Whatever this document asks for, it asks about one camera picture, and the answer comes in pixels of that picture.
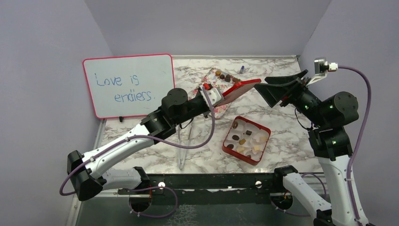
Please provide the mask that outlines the red tin lid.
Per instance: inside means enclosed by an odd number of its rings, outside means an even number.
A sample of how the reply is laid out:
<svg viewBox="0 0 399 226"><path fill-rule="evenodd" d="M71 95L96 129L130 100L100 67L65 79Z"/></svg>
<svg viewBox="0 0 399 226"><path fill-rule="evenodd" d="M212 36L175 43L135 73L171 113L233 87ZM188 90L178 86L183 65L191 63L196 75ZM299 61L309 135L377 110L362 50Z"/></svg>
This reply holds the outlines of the red tin lid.
<svg viewBox="0 0 399 226"><path fill-rule="evenodd" d="M253 80L247 80L247 81L240 81L237 84L233 85L231 88L226 90L223 93L223 99L220 101L218 104L216 104L216 107L227 105L249 90L251 90L256 84L261 83L261 79L253 79Z"/></svg>

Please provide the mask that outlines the round brown chocolate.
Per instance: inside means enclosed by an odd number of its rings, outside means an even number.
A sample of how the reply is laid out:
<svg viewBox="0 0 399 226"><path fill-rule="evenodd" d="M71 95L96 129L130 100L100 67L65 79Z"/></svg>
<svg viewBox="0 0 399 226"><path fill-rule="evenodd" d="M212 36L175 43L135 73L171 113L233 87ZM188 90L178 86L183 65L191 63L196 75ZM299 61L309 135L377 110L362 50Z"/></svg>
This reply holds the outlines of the round brown chocolate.
<svg viewBox="0 0 399 226"><path fill-rule="evenodd" d="M235 121L235 122L232 124L232 128L236 129L237 127L238 127L238 122Z"/></svg>

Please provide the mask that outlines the red chocolate box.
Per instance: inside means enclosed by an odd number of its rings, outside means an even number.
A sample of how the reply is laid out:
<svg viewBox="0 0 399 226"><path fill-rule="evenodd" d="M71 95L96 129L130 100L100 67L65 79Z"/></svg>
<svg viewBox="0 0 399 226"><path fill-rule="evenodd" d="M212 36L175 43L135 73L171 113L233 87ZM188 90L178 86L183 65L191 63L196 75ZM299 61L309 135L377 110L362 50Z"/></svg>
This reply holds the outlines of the red chocolate box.
<svg viewBox="0 0 399 226"><path fill-rule="evenodd" d="M236 129L232 128L232 124L237 121L238 127ZM222 143L222 151L242 160L250 165L256 166L261 161L263 154L266 150L269 138L271 136L271 130L261 124L251 121L247 118L237 116L226 134L226 137ZM252 131L250 136L246 135L246 131ZM240 137L239 140L233 140L232 136L237 135ZM260 142L259 138L262 136L268 136L267 142ZM246 139L246 143L243 145L239 144L239 141ZM229 149L226 146L228 144L234 144L233 149ZM252 152L253 146L260 146L260 151L257 153Z"/></svg>

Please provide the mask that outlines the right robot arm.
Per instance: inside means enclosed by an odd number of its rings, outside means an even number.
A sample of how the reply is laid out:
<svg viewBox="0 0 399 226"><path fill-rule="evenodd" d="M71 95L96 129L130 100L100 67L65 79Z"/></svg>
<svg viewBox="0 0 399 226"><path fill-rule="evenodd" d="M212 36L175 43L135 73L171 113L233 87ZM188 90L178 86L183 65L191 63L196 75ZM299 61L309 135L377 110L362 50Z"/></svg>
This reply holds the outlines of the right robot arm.
<svg viewBox="0 0 399 226"><path fill-rule="evenodd" d="M321 198L292 166L276 168L271 185L295 196L315 226L368 226L352 171L355 151L344 129L359 118L357 98L341 91L322 101L308 89L309 84L302 71L267 77L255 89L270 107L291 104L312 123L309 142L323 169L330 200Z"/></svg>

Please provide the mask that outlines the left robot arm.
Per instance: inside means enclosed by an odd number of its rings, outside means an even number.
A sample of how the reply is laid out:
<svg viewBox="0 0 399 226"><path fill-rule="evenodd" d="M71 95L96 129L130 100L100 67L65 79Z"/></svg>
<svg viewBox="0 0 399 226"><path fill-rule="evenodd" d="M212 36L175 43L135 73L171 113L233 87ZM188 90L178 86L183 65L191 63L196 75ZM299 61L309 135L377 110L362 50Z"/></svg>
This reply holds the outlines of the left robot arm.
<svg viewBox="0 0 399 226"><path fill-rule="evenodd" d="M214 121L214 107L223 99L217 88L202 86L192 99L188 98L184 89L170 90L162 98L160 107L125 135L92 151L70 152L67 156L67 178L59 189L60 195L75 194L79 201L87 201L111 185L103 175L123 159L157 143L182 147L166 139L176 133L178 125L201 114L210 114Z"/></svg>

